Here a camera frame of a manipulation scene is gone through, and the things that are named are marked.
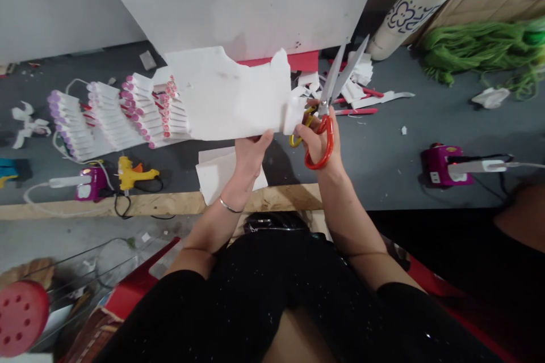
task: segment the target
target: red paper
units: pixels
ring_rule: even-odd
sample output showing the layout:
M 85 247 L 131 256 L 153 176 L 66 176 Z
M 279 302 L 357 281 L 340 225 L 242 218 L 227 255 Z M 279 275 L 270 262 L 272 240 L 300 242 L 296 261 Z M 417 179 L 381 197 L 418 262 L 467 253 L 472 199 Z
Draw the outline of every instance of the red paper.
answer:
M 248 61 L 238 61 L 241 65 L 246 66 L 257 66 L 263 65 L 268 62 L 271 62 L 271 58 L 260 58 L 258 60 L 248 60 Z M 309 71 L 317 72 L 318 71 L 318 50 L 309 51 L 306 53 L 300 54 L 291 54 L 288 55 L 288 62 L 292 71 Z

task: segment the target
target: pink machine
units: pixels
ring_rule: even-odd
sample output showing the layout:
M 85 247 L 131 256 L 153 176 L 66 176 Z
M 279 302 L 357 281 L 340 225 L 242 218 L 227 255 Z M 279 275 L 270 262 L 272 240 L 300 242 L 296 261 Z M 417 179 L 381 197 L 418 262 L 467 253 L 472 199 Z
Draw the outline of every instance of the pink machine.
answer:
M 100 195 L 102 189 L 108 189 L 106 175 L 101 167 L 84 168 L 80 176 L 91 176 L 91 182 L 76 187 L 76 200 L 99 202 L 104 197 Z
M 448 171 L 449 156 L 463 156 L 464 153 L 460 146 L 445 146 L 441 143 L 435 143 L 422 154 L 424 168 L 430 176 L 434 185 L 450 187 L 455 185 L 473 184 L 471 174 L 452 174 Z

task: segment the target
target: orange scissor handle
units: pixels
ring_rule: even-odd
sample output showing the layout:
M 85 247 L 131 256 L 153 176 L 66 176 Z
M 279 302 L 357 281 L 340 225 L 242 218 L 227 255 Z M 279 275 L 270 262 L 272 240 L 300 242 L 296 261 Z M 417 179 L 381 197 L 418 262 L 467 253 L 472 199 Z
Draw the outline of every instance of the orange scissor handle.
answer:
M 321 134 L 326 131 L 328 133 L 328 144 L 325 148 L 324 157 L 322 157 L 318 163 L 314 164 L 309 151 L 307 151 L 307 154 L 305 155 L 305 165 L 311 170 L 318 170 L 324 167 L 328 163 L 331 153 L 333 153 L 333 120 L 329 117 L 329 115 L 324 115 L 322 117 L 322 123 L 320 124 L 318 132 L 316 133 Z

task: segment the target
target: scissor blade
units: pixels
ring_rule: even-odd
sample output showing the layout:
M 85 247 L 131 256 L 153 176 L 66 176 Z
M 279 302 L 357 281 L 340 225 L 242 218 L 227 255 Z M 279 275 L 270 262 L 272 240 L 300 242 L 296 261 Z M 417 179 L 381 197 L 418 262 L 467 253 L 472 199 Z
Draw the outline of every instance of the scissor blade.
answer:
M 320 116 L 328 113 L 329 103 L 333 95 L 333 90 L 335 89 L 335 83 L 337 82 L 339 70 L 341 69 L 341 62 L 342 57 L 345 54 L 345 48 L 346 44 L 341 45 L 337 55 L 335 56 L 335 60 L 333 60 L 333 63 L 331 64 L 331 69 L 329 70 L 328 78 L 325 81 L 324 90 L 322 91 L 322 96 L 320 98 L 320 105 L 318 107 L 318 114 Z
M 336 81 L 334 89 L 333 89 L 333 94 L 332 94 L 333 100 L 337 99 L 337 97 L 341 93 L 342 87 L 345 85 L 346 81 L 348 81 L 348 79 L 352 75 L 352 71 L 354 71 L 356 64 L 359 62 L 359 59 L 362 57 L 363 52 L 367 48 L 368 42 L 369 42 L 369 34 L 367 35 L 367 37 L 365 37 L 365 40 L 363 40 L 362 44 L 359 46 L 358 50 L 356 51 L 356 54 L 352 56 L 352 59 L 350 60 L 350 62 L 345 66 L 345 68 L 341 72 L 341 75 L 339 75 L 339 78 Z

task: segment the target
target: work table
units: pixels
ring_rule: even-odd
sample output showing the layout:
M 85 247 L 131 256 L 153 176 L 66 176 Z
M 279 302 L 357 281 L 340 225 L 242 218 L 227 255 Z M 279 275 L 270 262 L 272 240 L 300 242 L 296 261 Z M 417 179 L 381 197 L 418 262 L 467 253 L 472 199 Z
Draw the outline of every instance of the work table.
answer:
M 27 188 L 50 178 L 76 176 L 82 168 L 63 159 L 52 146 L 51 137 L 33 136 L 25 140 L 23 148 L 13 150 L 11 145 L 22 123 L 11 118 L 11 108 L 21 106 L 19 101 L 24 100 L 34 106 L 34 117 L 52 121 L 45 99 L 51 90 L 64 91 L 73 78 L 106 83 L 116 77 L 114 86 L 119 87 L 133 72 L 151 76 L 139 59 L 147 49 L 152 49 L 151 45 L 143 42 L 78 57 L 48 58 L 36 70 L 21 64 L 14 74 L 0 79 L 0 158 L 20 159 L 21 174 L 19 180 L 8 181 L 0 190 L 0 205 L 21 204 Z M 327 68 L 328 63 L 321 60 L 320 71 Z M 488 74 L 486 79 L 496 85 L 509 76 Z M 448 88 L 429 79 L 405 47 L 389 59 L 374 63 L 369 87 L 381 92 L 409 91 L 416 96 L 376 105 L 379 111 L 374 115 L 338 117 L 343 162 L 368 210 L 491 207 L 502 203 L 478 182 L 450 189 L 428 187 L 420 154 L 435 142 L 461 146 L 468 155 L 511 153 L 517 161 L 543 162 L 545 95 L 529 102 L 518 102 L 510 96 L 499 109 L 478 109 L 469 102 L 487 88 L 479 83 L 478 74 L 456 75 L 454 86 Z M 87 91 L 83 84 L 77 84 L 70 93 L 85 100 Z M 403 126 L 408 130 L 405 136 L 401 134 Z M 159 170 L 165 183 L 163 193 L 191 192 L 199 189 L 195 171 L 198 152 L 232 145 L 233 141 L 187 141 L 151 150 L 143 144 L 124 154 L 135 165 L 142 162 L 145 170 Z M 104 159 L 116 165 L 120 155 L 114 153 Z M 275 134 L 263 168 L 269 185 L 316 182 L 315 172 L 304 165 L 303 147 L 292 149 L 288 137 L 280 133 Z M 507 188 L 528 177 L 544 179 L 543 172 L 536 169 L 514 168 L 506 174 Z M 477 179 L 502 196 L 497 175 L 480 174 Z M 151 183 L 146 186 L 154 189 Z M 37 188 L 31 197 L 35 202 L 73 200 L 74 188 Z

